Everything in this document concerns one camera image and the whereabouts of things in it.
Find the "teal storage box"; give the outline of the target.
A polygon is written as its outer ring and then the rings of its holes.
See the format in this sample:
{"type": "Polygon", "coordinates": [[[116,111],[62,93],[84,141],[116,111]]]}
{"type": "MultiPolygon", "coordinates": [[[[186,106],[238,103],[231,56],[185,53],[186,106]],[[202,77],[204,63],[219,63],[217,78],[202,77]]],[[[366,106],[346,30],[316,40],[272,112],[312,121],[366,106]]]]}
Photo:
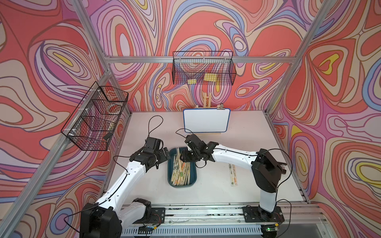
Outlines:
{"type": "Polygon", "coordinates": [[[169,151],[168,160],[168,183],[175,188],[193,186],[197,180],[196,166],[194,162],[183,162],[181,155],[187,151],[187,147],[176,147],[169,151]]]}

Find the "green label chopstick pack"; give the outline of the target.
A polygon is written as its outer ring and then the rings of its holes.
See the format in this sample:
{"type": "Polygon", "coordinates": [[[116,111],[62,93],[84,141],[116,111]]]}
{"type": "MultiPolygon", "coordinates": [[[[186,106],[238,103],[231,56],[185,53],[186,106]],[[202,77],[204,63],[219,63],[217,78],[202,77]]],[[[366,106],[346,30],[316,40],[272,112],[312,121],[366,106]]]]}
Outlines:
{"type": "Polygon", "coordinates": [[[229,174],[230,174],[230,180],[231,180],[231,185],[235,186],[235,177],[234,177],[234,166],[229,164],[229,174]]]}

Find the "red print chopstick pack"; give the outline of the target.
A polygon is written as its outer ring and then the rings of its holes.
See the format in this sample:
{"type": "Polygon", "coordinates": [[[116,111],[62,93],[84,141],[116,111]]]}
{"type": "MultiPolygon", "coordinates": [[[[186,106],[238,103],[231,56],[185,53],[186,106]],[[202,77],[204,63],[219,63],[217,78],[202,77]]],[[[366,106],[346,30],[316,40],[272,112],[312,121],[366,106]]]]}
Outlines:
{"type": "Polygon", "coordinates": [[[237,185],[237,176],[236,176],[236,167],[235,167],[235,165],[233,165],[234,166],[234,177],[235,177],[235,183],[236,183],[236,185],[237,185]]]}

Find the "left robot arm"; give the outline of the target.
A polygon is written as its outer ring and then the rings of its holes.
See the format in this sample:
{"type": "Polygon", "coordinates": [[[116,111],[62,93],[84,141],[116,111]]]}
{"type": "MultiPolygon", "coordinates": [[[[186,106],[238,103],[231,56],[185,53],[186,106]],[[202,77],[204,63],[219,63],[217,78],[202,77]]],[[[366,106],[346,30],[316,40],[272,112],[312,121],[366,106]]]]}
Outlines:
{"type": "Polygon", "coordinates": [[[136,198],[126,208],[125,200],[137,182],[149,169],[169,160],[169,151],[162,140],[147,137],[144,146],[129,157],[123,173],[94,204],[86,204],[80,212],[81,238],[119,238],[124,228],[133,224],[148,226],[148,231],[160,226],[165,208],[152,208],[151,202],[136,198]]]}

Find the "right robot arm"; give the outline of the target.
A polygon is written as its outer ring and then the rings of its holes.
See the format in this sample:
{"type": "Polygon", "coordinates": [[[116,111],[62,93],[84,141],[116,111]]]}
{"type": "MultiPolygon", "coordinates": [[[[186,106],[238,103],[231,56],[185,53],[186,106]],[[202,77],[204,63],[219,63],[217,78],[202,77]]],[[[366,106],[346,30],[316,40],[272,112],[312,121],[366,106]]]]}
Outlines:
{"type": "Polygon", "coordinates": [[[260,192],[259,211],[271,214],[276,207],[278,184],[286,170],[268,150],[248,152],[217,142],[205,143],[195,134],[185,138],[188,149],[181,153],[183,162],[211,161],[227,163],[252,171],[260,192]]]}

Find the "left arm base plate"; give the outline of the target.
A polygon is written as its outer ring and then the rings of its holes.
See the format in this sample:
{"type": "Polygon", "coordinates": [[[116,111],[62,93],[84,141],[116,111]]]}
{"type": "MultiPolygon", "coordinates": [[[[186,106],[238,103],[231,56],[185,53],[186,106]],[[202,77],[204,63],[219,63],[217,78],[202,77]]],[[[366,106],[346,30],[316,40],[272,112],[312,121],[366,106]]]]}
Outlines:
{"type": "Polygon", "coordinates": [[[134,224],[162,224],[165,222],[166,209],[164,207],[149,208],[143,217],[134,224]]]}

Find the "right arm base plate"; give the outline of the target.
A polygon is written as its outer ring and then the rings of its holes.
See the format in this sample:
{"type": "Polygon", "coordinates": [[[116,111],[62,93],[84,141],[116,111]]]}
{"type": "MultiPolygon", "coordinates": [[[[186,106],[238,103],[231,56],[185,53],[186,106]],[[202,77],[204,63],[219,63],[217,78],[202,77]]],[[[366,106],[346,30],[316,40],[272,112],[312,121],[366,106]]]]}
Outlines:
{"type": "Polygon", "coordinates": [[[247,205],[242,207],[246,223],[279,223],[282,224],[285,219],[279,206],[274,208],[273,212],[267,212],[259,206],[247,205]]]}

